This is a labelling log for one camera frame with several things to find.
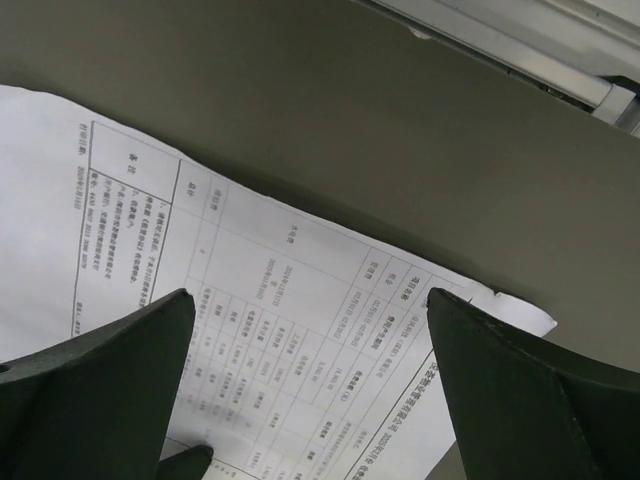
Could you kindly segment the printed paper sheet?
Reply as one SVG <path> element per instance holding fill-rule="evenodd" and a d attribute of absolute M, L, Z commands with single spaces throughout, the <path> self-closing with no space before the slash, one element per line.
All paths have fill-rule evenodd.
<path fill-rule="evenodd" d="M 544 310 L 501 292 L 476 293 L 470 303 L 500 321 L 540 338 L 558 325 Z"/>
<path fill-rule="evenodd" d="M 489 288 L 3 87 L 2 359 L 179 288 L 196 319 L 168 442 L 211 444 L 213 478 L 422 479 L 453 444 L 427 297 Z"/>

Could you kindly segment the aluminium frame rail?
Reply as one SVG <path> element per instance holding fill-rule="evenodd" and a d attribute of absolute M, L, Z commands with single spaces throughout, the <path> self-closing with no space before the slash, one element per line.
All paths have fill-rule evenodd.
<path fill-rule="evenodd" d="M 367 7 L 639 134 L 636 1 L 369 1 Z"/>

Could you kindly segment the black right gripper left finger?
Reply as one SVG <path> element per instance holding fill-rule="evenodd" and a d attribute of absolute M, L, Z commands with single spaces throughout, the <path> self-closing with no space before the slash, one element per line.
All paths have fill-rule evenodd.
<path fill-rule="evenodd" d="M 4 479 L 201 479 L 214 450 L 162 458 L 195 320 L 178 289 L 1 366 Z"/>

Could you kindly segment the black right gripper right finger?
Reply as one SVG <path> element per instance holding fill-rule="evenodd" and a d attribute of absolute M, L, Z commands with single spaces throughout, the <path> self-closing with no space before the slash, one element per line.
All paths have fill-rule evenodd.
<path fill-rule="evenodd" d="M 469 479 L 636 479 L 639 375 L 436 288 L 428 325 Z"/>

